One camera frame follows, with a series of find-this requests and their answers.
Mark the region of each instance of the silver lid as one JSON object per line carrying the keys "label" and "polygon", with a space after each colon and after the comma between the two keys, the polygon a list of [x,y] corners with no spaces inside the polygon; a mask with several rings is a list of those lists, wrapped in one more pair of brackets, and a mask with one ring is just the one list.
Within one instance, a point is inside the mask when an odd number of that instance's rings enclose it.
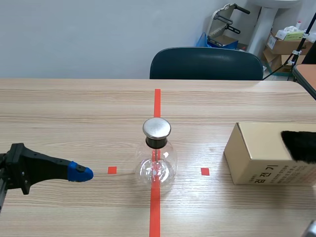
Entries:
{"label": "silver lid", "polygon": [[144,122],[143,132],[153,140],[160,140],[169,136],[171,125],[163,118],[150,118]]}

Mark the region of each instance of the glass carafe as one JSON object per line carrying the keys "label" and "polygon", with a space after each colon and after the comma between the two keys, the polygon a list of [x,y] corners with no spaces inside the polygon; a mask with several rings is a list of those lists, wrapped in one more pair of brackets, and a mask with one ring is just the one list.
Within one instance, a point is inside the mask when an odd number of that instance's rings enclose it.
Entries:
{"label": "glass carafe", "polygon": [[147,186],[153,182],[166,186],[174,179],[178,164],[177,152],[167,140],[171,125],[163,118],[150,118],[145,121],[143,132],[146,139],[135,154],[136,177]]}

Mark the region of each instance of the red tape line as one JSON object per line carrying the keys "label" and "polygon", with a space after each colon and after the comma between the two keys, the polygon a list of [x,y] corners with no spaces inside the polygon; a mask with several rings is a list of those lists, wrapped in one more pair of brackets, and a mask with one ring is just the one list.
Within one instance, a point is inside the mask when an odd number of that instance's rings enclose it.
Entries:
{"label": "red tape line", "polygon": [[[155,89],[154,117],[161,116],[161,90]],[[153,151],[152,159],[155,161],[156,153]],[[157,153],[157,160],[160,160],[160,150]],[[160,181],[154,178],[150,192],[150,220],[149,237],[160,237]]]}

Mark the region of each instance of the metal stand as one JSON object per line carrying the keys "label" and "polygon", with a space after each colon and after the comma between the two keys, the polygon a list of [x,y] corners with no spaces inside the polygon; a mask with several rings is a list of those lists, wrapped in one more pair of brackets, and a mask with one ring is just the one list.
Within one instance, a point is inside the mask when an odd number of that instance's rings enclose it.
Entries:
{"label": "metal stand", "polygon": [[290,70],[290,74],[292,73],[293,68],[294,68],[294,66],[295,66],[296,63],[297,63],[298,57],[299,57],[300,54],[302,53],[301,49],[302,49],[302,47],[303,47],[303,44],[305,43],[305,40],[306,40],[307,36],[310,34],[311,28],[312,28],[313,24],[315,23],[315,20],[316,20],[316,13],[315,13],[315,15],[314,15],[314,17],[313,17],[313,19],[312,19],[310,25],[308,26],[308,28],[307,28],[305,34],[303,34],[303,38],[302,38],[300,44],[298,45],[297,50],[294,50],[294,51],[291,53],[291,55],[288,57],[288,59],[285,61],[285,63],[284,63],[283,65],[281,65],[279,68],[277,68],[276,70],[274,70],[273,72],[271,72],[269,75],[267,75],[265,78],[263,78],[263,80],[266,79],[266,78],[268,78],[269,76],[271,76],[273,73],[275,73],[275,72],[278,71],[279,69],[283,68],[283,67],[284,67],[285,65],[287,65],[288,63],[291,64],[291,66],[292,66],[292,67],[291,67],[291,70]]}

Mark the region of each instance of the chair backrest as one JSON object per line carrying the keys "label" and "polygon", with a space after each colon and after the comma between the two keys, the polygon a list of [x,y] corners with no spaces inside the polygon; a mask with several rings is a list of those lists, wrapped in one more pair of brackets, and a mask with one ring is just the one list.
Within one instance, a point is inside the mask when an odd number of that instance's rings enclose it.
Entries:
{"label": "chair backrest", "polygon": [[150,79],[262,80],[251,53],[221,48],[168,48],[153,59]]}

